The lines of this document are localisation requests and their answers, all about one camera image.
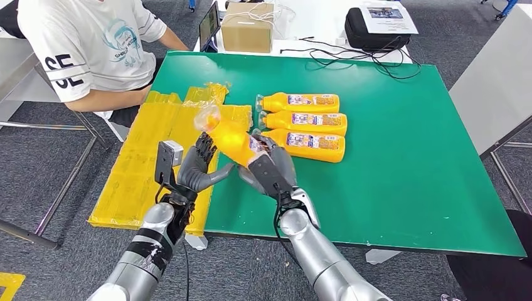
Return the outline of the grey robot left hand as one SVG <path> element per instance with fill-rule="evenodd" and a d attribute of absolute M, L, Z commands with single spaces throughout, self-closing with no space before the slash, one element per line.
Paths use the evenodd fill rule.
<path fill-rule="evenodd" d="M 216 150 L 213 139 L 206 132 L 202 132 L 179 168 L 177 183 L 199 193 L 226 179 L 235 167 L 234 163 L 228 163 L 215 172 L 208 172 Z"/>

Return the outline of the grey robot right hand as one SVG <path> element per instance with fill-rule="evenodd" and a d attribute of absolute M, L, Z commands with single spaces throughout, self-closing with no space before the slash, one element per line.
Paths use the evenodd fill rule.
<path fill-rule="evenodd" d="M 295 174 L 295 167 L 293 160 L 284 147 L 278 145 L 271 138 L 263 135 L 252 135 L 252 137 L 259 142 L 259 144 L 266 150 L 271 159 L 271 163 L 267 164 L 270 169 L 275 169 L 274 175 L 280 175 L 284 178 L 281 184 L 285 183 L 290 186 L 287 191 L 291 192 L 292 187 L 297 186 L 297 178 Z M 262 175 L 261 179 L 257 179 L 255 173 L 248 167 L 238 165 L 238 175 L 240 178 L 255 188 L 260 194 L 270 196 L 272 198 L 277 197 L 277 192 L 273 193 L 273 189 L 265 188 L 264 184 L 267 183 L 265 178 L 271 178 L 269 175 Z"/>

